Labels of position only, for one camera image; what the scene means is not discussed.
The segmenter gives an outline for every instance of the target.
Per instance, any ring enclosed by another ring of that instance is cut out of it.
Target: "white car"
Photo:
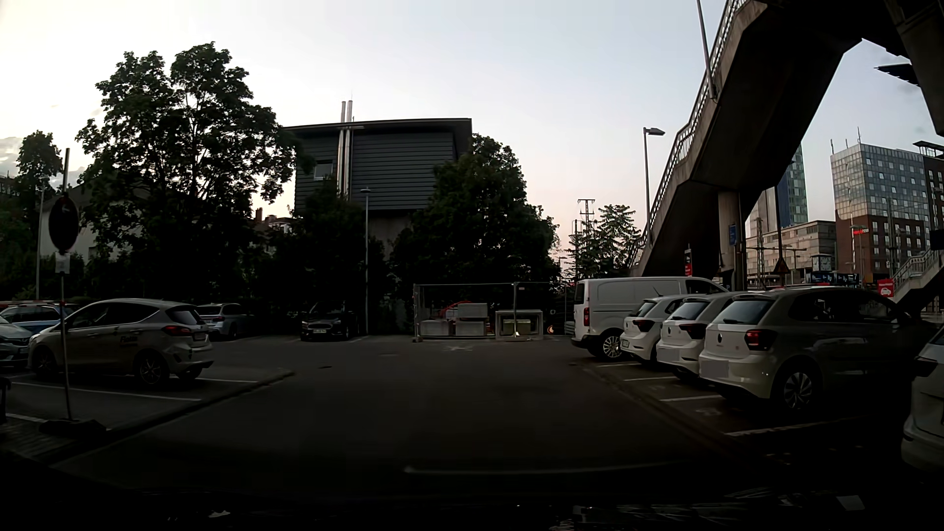
[[[705,344],[705,330],[735,295],[745,292],[718,293],[686,297],[679,309],[662,323],[656,357],[672,367],[679,380],[690,382],[699,377],[699,354]]]
[[[145,386],[171,374],[192,380],[212,365],[208,326],[190,304],[152,299],[111,299],[65,318],[70,371],[133,374]],[[29,340],[29,364],[49,377],[64,367],[59,325]]]
[[[700,377],[800,413],[830,394],[891,393],[936,328],[856,288],[808,287],[735,296],[705,331]]]
[[[672,295],[643,300],[634,317],[623,319],[619,348],[644,362],[655,361],[655,344],[659,341],[662,321],[672,315],[688,295]]]
[[[928,472],[944,472],[944,330],[915,360],[911,413],[904,422],[902,460]]]

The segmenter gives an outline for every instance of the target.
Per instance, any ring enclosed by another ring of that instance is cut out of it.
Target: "round sign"
[[[67,196],[56,199],[49,212],[49,238],[59,252],[66,252],[78,237],[78,208]]]

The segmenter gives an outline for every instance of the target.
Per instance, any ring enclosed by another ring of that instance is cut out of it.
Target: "pole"
[[[646,165],[646,225],[644,230],[649,240],[647,243],[649,243],[652,241],[652,233],[649,230],[649,143],[646,141],[646,128],[643,128],[643,161]]]
[[[711,78],[711,61],[708,59],[708,38],[705,37],[705,19],[701,16],[701,0],[696,0],[699,6],[699,23],[701,24],[701,51],[705,55],[705,78],[708,80],[708,96],[715,99],[715,81]]]

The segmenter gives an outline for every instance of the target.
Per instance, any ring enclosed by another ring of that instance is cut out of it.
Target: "red sign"
[[[879,295],[882,297],[888,297],[891,299],[895,297],[895,281],[892,279],[880,279],[879,284]]]

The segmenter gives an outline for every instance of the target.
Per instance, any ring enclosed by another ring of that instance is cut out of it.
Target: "bridge railing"
[[[708,99],[708,83],[716,78],[721,56],[724,54],[724,48],[728,44],[728,38],[731,35],[734,16],[748,2],[749,0],[728,0],[727,3],[725,3],[724,12],[721,14],[721,22],[718,24],[717,34],[715,35],[715,43],[712,45],[711,56],[709,56],[708,60],[710,75],[706,72],[705,76],[702,77],[699,95],[695,98],[695,107],[692,109],[692,113],[688,118],[688,123],[679,129],[679,132],[675,135],[675,142],[672,143],[672,150],[668,155],[666,169],[663,171],[659,188],[656,190],[652,206],[649,208],[649,219],[646,220],[646,227],[641,237],[636,240],[636,244],[630,252],[634,266],[642,260],[643,251],[652,239],[653,221],[658,215],[662,201],[666,196],[666,190],[672,179],[672,173],[675,171],[676,165],[688,155],[688,150],[692,147],[692,139],[695,135],[695,131],[699,127],[705,101]]]

